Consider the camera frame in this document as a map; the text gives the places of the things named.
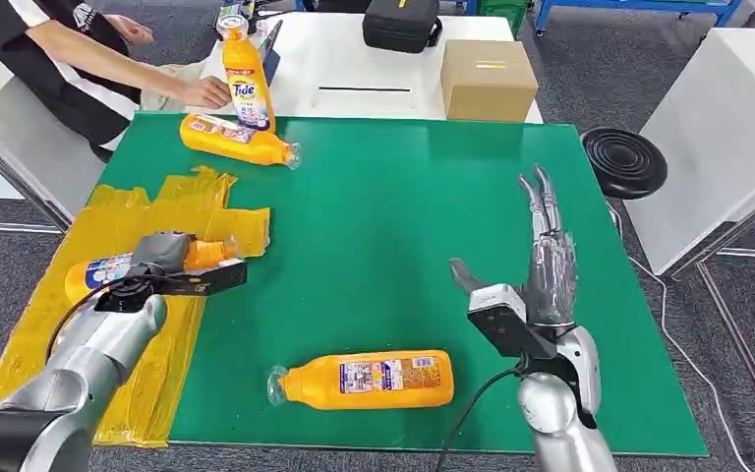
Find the person's left hand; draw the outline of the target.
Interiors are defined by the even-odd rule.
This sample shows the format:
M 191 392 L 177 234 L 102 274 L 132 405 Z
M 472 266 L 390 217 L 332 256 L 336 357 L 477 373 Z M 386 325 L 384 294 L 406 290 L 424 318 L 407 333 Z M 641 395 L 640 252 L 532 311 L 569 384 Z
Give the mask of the person's left hand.
M 151 44 L 154 42 L 153 31 L 129 17 L 117 14 L 104 14 L 104 18 L 129 43 Z

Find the person's right hand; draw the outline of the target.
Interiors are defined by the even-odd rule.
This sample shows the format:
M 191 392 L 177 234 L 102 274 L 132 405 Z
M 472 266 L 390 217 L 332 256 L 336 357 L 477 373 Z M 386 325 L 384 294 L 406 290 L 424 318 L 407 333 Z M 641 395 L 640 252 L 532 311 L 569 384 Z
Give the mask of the person's right hand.
M 208 109 L 220 109 L 232 102 L 229 87 L 213 76 L 181 81 L 174 97 L 186 105 Z

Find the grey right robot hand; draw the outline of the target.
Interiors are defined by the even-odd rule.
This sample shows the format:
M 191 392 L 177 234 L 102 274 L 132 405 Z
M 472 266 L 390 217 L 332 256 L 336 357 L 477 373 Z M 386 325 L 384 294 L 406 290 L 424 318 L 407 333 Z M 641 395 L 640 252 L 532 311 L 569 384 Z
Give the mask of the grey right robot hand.
M 539 165 L 534 175 L 533 182 L 523 174 L 518 177 L 528 200 L 532 231 L 526 282 L 519 288 L 487 284 L 460 259 L 453 258 L 448 265 L 455 283 L 469 296 L 470 313 L 503 307 L 529 326 L 570 326 L 577 282 L 574 245 L 562 229 L 551 178 Z

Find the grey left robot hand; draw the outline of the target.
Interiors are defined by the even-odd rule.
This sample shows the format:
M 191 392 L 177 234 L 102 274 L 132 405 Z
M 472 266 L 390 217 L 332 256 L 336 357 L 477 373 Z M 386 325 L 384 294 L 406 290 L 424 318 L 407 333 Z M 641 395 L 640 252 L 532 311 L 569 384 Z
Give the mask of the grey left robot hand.
M 127 276 L 182 273 L 195 236 L 177 231 L 158 231 L 141 239 L 132 253 Z

